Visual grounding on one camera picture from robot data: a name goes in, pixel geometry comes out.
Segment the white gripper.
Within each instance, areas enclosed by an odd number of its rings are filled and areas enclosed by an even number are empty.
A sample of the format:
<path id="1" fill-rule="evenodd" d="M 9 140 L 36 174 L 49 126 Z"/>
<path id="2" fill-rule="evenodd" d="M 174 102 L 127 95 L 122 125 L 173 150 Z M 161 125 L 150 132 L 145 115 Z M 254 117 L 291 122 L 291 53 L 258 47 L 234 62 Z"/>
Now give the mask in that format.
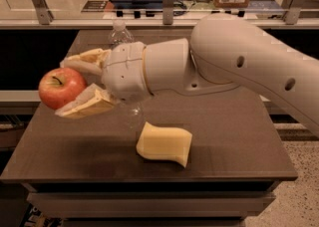
<path id="1" fill-rule="evenodd" d="M 60 63 L 61 68 L 102 75 L 107 90 L 91 84 L 72 102 L 57 109 L 55 115 L 77 119 L 108 112 L 119 103 L 118 100 L 131 104 L 150 99 L 152 94 L 144 74 L 145 48 L 142 42 L 126 43 L 113 50 L 98 48 L 66 57 Z"/>

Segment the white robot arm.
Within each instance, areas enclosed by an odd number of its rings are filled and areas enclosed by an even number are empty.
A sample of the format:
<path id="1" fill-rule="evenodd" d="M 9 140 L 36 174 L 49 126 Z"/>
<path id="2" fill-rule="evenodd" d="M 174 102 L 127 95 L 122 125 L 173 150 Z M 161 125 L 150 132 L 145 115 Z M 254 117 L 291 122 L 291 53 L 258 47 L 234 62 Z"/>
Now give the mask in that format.
<path id="1" fill-rule="evenodd" d="M 66 58 L 61 66 L 99 76 L 124 103 L 163 92 L 200 96 L 244 86 L 319 135 L 319 61 L 234 15 L 205 16 L 188 40 L 121 44 Z"/>

